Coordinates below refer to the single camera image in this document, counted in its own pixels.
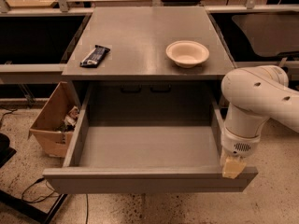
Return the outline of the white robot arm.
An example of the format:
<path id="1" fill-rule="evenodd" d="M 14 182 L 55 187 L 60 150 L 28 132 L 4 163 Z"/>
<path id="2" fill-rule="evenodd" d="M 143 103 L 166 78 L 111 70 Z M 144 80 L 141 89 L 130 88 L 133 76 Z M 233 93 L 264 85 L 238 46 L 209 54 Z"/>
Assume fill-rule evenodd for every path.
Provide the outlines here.
<path id="1" fill-rule="evenodd" d="M 221 92 L 229 105 L 221 129 L 224 177 L 235 179 L 243 172 L 244 159 L 256 150 L 269 119 L 299 132 L 299 91 L 288 85 L 286 72 L 275 65 L 237 68 L 225 75 Z"/>

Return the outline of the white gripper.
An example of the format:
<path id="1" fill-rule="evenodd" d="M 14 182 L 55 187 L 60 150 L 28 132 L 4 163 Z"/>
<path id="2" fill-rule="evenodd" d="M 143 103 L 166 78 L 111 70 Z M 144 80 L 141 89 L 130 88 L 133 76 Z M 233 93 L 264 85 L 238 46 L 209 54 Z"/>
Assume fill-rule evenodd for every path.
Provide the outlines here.
<path id="1" fill-rule="evenodd" d="M 259 142 L 259 136 L 242 137 L 223 128 L 221 132 L 221 145 L 224 149 L 221 152 L 222 176 L 231 179 L 237 178 L 247 166 L 243 158 L 250 156 L 256 150 Z"/>

